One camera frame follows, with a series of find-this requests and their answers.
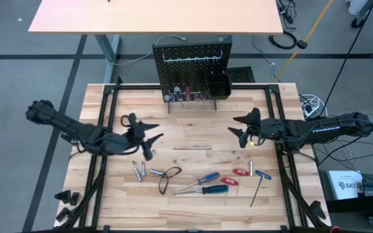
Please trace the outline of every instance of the gray floor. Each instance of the gray floor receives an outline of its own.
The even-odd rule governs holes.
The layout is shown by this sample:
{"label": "gray floor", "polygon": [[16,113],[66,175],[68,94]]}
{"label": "gray floor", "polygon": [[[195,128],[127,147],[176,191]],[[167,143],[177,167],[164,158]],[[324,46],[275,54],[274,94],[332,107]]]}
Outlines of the gray floor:
{"label": "gray floor", "polygon": [[[303,38],[310,31],[327,1],[297,0],[294,34]],[[0,54],[75,54],[79,35],[31,34],[27,29],[39,1],[0,0]],[[347,12],[345,1],[336,1],[324,16],[309,46],[301,53],[344,54],[348,51],[357,29],[350,28],[354,16]],[[146,54],[160,35],[122,36],[121,54]],[[216,36],[186,36],[188,42],[214,41]],[[163,43],[179,43],[168,38]],[[232,53],[257,53],[251,46],[251,36],[234,36]],[[272,46],[267,36],[257,36],[256,46],[266,54],[291,54]],[[94,37],[89,36],[84,54],[100,54]],[[352,53],[373,53],[373,12]],[[285,59],[270,59],[280,70]],[[341,59],[296,59],[281,77],[283,82],[295,82],[299,93],[326,98],[342,65]],[[38,174],[47,150],[52,129],[25,120],[24,112],[33,100],[48,99],[58,107],[63,97],[73,60],[0,60],[0,232],[22,229]],[[100,83],[105,70],[104,60],[82,60],[78,68],[66,113],[78,118],[87,83]],[[229,67],[251,66],[256,82],[272,82],[271,67],[263,59],[231,59]],[[153,60],[142,60],[117,69],[124,82],[158,82]],[[373,59],[348,60],[329,101],[331,115],[352,111],[373,113]],[[364,141],[373,142],[373,137]],[[52,166],[36,216],[34,230],[48,229],[54,223],[58,202],[52,197],[62,189],[70,145],[59,140]],[[372,146],[351,146],[358,156],[373,153]],[[357,168],[373,173],[373,157],[361,159]],[[345,170],[327,160],[322,170]],[[341,227],[368,229],[358,216],[332,215],[332,222]]]}

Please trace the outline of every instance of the allen wrench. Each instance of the allen wrench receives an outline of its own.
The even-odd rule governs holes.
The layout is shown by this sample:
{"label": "allen wrench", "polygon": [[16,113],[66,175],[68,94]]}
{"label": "allen wrench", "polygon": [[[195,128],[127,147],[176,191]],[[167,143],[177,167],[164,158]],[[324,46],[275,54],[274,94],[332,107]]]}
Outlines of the allen wrench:
{"label": "allen wrench", "polygon": [[256,193],[254,194],[253,200],[251,201],[250,207],[253,206],[254,200],[256,199],[256,195],[257,195],[257,192],[258,192],[258,188],[260,187],[260,184],[262,184],[263,177],[268,179],[268,180],[271,180],[271,176],[262,172],[262,171],[256,170],[256,174],[260,176],[260,182],[258,183],[257,190],[256,190]]}

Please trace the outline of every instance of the yellow cable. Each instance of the yellow cable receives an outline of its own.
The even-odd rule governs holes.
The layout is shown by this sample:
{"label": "yellow cable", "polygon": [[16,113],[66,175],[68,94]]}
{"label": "yellow cable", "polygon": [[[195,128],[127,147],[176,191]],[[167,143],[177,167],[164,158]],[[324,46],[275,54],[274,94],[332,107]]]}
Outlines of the yellow cable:
{"label": "yellow cable", "polygon": [[[320,14],[320,16],[317,18],[316,20],[316,23],[314,24],[314,26],[311,28],[309,34],[304,38],[304,42],[308,42],[310,36],[313,34],[313,32],[315,31],[317,25],[319,24],[319,22],[322,20],[322,17],[324,16],[324,13],[326,13],[326,11],[329,9],[329,6],[334,2],[335,0],[329,0],[328,4],[325,6],[325,8],[323,9],[322,13]],[[286,61],[286,63],[284,64],[283,68],[280,70],[280,72],[278,73],[278,75],[276,76],[275,78],[275,82],[278,81],[278,78],[280,78],[280,76],[282,75],[282,73],[287,69],[287,67],[289,66],[290,62],[292,61],[292,59],[300,52],[300,48],[297,48],[296,52],[291,55],[291,57]]]}

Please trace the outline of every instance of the wooden work surface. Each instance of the wooden work surface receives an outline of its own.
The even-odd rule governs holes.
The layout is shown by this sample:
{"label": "wooden work surface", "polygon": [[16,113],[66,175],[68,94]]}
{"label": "wooden work surface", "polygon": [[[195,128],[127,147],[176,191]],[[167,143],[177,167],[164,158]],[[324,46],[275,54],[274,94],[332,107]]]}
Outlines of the wooden work surface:
{"label": "wooden work surface", "polygon": [[[302,119],[296,85],[281,83],[279,86],[286,118]],[[88,85],[80,121],[97,123],[103,88],[103,84]],[[108,101],[105,122],[108,120],[111,95]],[[245,129],[232,118],[243,116],[254,107],[260,109],[262,118],[268,117],[264,91],[233,90],[227,100],[217,100],[217,111],[214,110],[214,102],[209,101],[190,102],[189,109],[180,103],[171,103],[171,113],[168,114],[161,90],[119,90],[113,131],[125,132],[120,118],[130,113],[135,113],[145,123],[160,124],[146,134],[150,138],[164,133],[153,145],[155,155],[146,162],[146,169],[166,170],[179,166],[183,171],[169,180],[166,195],[161,195],[158,175],[148,171],[143,182],[137,180],[132,161],[137,162],[140,171],[141,161],[144,160],[141,151],[134,155],[109,156],[98,226],[110,225],[113,229],[130,230],[278,230],[280,225],[288,225],[273,142],[267,140],[262,146],[241,149],[238,139],[227,130],[228,126]],[[310,147],[303,148],[302,152],[313,156]],[[85,153],[77,154],[70,160],[64,190],[83,194],[90,158],[90,154]],[[320,201],[328,216],[315,163],[301,155],[295,155],[295,160],[303,197],[309,204],[313,200]],[[254,162],[255,170],[272,176],[270,181],[263,180],[252,208],[249,205],[260,177],[237,177],[232,172],[234,168],[248,170],[249,161]],[[230,177],[240,184],[231,186],[227,196],[173,194],[180,187],[212,172],[220,172],[220,178]],[[207,186],[222,184],[220,178]],[[294,199],[293,204],[295,219],[300,225]],[[87,224],[91,222],[93,205],[94,198],[89,204]],[[60,203],[58,211],[65,206],[74,208]],[[329,216],[324,222],[330,225]]]}
{"label": "wooden work surface", "polygon": [[275,0],[43,0],[30,32],[281,34]]}

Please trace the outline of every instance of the blue handle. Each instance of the blue handle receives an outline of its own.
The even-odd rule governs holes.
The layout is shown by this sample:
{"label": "blue handle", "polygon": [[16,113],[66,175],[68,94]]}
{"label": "blue handle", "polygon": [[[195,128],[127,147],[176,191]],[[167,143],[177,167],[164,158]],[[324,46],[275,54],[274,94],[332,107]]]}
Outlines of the blue handle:
{"label": "blue handle", "polygon": [[214,185],[202,188],[202,194],[216,194],[222,192],[228,192],[228,185]]}
{"label": "blue handle", "polygon": [[256,170],[256,174],[259,175],[259,176],[261,176],[261,177],[264,177],[264,178],[266,178],[266,179],[268,179],[268,180],[271,179],[271,176],[270,176],[270,175],[268,175],[268,174],[266,174],[266,173],[264,173],[264,172],[262,172],[262,171],[260,171],[260,170]]}
{"label": "blue handle", "polygon": [[198,184],[201,185],[202,183],[213,181],[218,177],[220,177],[220,174],[218,172],[211,173],[209,175],[204,176],[203,178],[198,179]]}

